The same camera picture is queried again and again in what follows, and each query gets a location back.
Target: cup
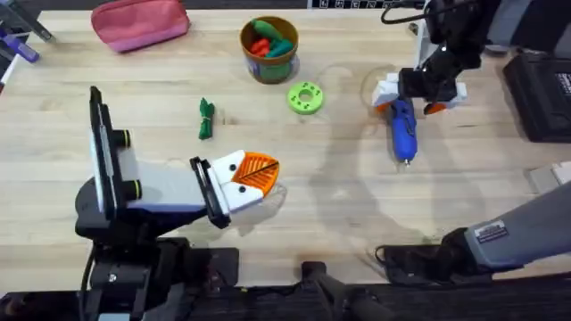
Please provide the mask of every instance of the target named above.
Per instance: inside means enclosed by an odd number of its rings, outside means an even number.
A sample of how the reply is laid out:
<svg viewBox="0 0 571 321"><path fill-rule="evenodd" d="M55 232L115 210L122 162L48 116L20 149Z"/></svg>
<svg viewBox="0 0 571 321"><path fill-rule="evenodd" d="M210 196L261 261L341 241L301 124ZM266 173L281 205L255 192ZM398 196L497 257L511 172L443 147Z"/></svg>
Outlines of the cup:
<svg viewBox="0 0 571 321"><path fill-rule="evenodd" d="M254 30L252 24L248 21L240 32L240 43L242 51L246 58L248 70L252 76L262 84L279 84L286 80L294 71L295 65L298 63L296 56L298 45L298 34L294 25L282 18L273 16L264 16L256 18L259 21L266 21L279 31L285 39L289 40L294 48L288 53L275 58L263 58L250 53L253 43L260 40L261 37Z"/></svg>

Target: small green object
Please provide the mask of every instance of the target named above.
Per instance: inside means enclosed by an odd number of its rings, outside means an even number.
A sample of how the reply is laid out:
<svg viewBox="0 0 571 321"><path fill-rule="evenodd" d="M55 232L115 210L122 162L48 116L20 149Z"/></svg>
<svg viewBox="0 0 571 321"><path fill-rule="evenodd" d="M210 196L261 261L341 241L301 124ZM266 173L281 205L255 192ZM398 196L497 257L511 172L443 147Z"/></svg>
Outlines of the small green object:
<svg viewBox="0 0 571 321"><path fill-rule="evenodd" d="M292 49L294 49L294 45L284 39L274 49L266 54L266 58L279 57L280 55L289 53Z"/></svg>
<svg viewBox="0 0 571 321"><path fill-rule="evenodd" d="M281 43L281 40L272 40L269 43L269 50L274 50L274 48Z"/></svg>
<svg viewBox="0 0 571 321"><path fill-rule="evenodd" d="M284 36L282 36L274 26L266 21L258 21L254 19L250 21L250 23L254 30L256 30L256 32L262 37L269 38L270 40L281 40L284 38Z"/></svg>
<svg viewBox="0 0 571 321"><path fill-rule="evenodd" d="M302 95L307 95L309 99L302 99ZM287 93L290 108L301 115L317 112L321 108L323 98L321 88L309 81L295 84Z"/></svg>
<svg viewBox="0 0 571 321"><path fill-rule="evenodd" d="M198 138L201 140L212 137L212 117L214 116L214 104L208 103L206 99L200 101L200 115L203 122L200 124Z"/></svg>

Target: green rope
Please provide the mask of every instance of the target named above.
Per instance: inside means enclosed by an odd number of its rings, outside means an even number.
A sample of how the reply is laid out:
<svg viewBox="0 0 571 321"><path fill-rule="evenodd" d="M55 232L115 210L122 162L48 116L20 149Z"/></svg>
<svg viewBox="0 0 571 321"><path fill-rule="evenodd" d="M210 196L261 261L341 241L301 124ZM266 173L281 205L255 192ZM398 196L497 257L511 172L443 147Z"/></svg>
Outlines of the green rope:
<svg viewBox="0 0 571 321"><path fill-rule="evenodd" d="M200 124L200 133L198 138L201 140L212 137L212 117L214 117L214 104L208 103L206 99L200 101L200 115L203 122Z"/></svg>

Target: pink pouch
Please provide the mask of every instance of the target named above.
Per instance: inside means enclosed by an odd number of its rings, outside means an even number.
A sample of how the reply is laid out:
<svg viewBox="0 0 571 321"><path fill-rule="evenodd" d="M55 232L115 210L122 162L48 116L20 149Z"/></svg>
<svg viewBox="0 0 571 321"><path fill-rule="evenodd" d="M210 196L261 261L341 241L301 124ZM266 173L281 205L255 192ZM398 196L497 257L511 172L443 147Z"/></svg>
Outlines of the pink pouch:
<svg viewBox="0 0 571 321"><path fill-rule="evenodd" d="M178 0L119 0L91 13L97 36L118 53L187 33L190 21Z"/></svg>

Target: green ring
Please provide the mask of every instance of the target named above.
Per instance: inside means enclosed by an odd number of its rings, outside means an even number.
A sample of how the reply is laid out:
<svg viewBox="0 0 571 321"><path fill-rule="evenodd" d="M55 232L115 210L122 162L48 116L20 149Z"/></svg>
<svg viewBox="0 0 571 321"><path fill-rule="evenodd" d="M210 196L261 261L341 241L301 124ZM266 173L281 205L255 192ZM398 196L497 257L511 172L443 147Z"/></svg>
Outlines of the green ring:
<svg viewBox="0 0 571 321"><path fill-rule="evenodd" d="M307 102L300 99L300 95L304 91L308 91L308 94L311 94L311 99ZM323 103L323 90L309 81L298 83L290 88L287 93L287 101L292 111L301 115L311 115L321 108L321 104Z"/></svg>

